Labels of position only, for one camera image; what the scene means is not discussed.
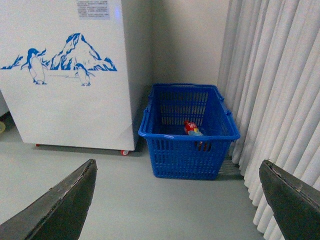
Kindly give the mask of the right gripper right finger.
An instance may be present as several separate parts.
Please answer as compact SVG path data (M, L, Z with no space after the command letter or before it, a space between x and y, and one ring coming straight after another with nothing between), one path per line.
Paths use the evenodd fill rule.
M259 179L284 239L318 240L320 191L267 159L259 167Z

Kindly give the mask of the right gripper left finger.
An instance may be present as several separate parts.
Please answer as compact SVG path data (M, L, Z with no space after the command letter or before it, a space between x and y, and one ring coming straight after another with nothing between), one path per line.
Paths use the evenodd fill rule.
M97 163L89 159L0 225L2 240L77 240L92 203Z

